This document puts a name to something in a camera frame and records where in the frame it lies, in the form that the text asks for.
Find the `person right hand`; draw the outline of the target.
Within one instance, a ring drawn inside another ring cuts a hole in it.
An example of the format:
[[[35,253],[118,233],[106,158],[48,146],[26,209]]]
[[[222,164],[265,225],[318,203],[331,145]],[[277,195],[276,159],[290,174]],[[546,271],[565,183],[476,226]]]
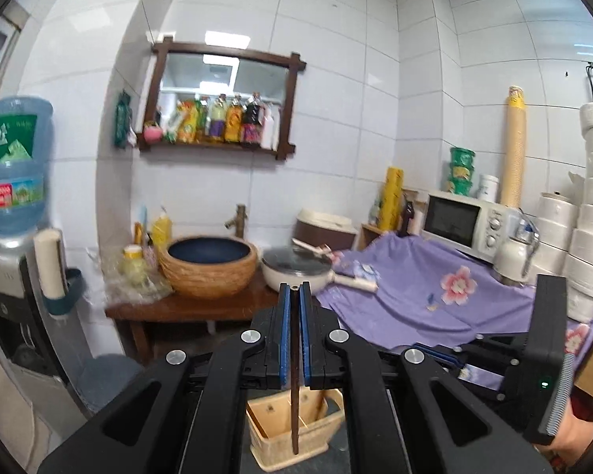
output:
[[[568,400],[563,420],[550,445],[536,445],[533,447],[540,453],[557,455],[567,465],[578,462],[590,443],[593,442],[593,421],[583,421],[573,413],[571,400]]]

